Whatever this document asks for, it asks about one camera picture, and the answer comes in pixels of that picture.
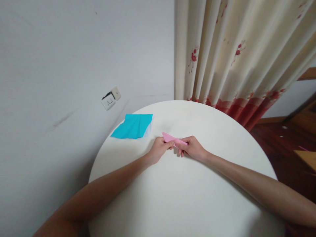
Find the forearm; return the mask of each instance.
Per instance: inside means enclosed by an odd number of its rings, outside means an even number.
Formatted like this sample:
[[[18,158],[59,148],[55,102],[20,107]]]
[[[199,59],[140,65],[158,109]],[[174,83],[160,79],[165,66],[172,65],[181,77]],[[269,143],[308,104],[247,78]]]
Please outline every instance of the forearm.
[[[288,186],[211,153],[201,162],[225,175],[264,207],[284,219],[316,227],[316,205]]]
[[[76,234],[83,223],[101,212],[150,165],[148,155],[145,155],[112,173],[94,180],[63,204],[37,231],[35,236],[52,234],[57,223],[59,223],[59,228]]]
[[[74,221],[89,221],[149,166],[147,157],[143,156],[94,180],[66,202],[61,212]]]

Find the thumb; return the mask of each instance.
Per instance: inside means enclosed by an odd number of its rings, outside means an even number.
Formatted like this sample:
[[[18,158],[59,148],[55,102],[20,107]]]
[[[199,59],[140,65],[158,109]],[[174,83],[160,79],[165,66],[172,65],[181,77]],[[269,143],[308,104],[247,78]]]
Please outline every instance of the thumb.
[[[187,151],[187,149],[188,149],[188,145],[184,145],[184,144],[182,144],[182,143],[176,143],[176,146],[179,148],[179,149],[181,149],[181,150],[184,150],[184,151]]]

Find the wall scuff mark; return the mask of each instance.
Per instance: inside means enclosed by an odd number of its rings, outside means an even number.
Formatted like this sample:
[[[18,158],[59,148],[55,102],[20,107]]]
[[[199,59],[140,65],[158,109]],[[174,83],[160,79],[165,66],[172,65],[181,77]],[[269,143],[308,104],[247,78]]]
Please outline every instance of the wall scuff mark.
[[[80,108],[75,109],[74,111],[66,114],[62,119],[58,120],[57,122],[53,123],[51,127],[46,129],[46,132],[52,132],[54,131],[59,125],[61,125],[63,122],[65,122],[67,119],[69,119],[75,112],[77,112]]]

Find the table top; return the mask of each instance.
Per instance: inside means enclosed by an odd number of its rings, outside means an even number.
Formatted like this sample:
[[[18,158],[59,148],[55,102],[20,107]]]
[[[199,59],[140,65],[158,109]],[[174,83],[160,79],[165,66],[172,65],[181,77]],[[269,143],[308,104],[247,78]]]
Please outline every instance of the table top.
[[[107,137],[89,182],[144,155],[154,139],[194,135],[209,152],[276,179],[256,140],[239,123],[210,106],[164,101],[135,114],[153,114],[149,137]],[[167,150],[89,223],[96,236],[284,236],[284,223],[227,178]]]

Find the floral curtain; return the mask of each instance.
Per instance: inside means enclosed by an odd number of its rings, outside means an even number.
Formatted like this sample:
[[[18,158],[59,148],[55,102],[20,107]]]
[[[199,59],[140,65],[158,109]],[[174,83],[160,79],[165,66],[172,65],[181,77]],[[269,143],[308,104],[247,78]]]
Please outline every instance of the floral curtain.
[[[248,131],[316,58],[316,1],[179,0],[175,98]]]

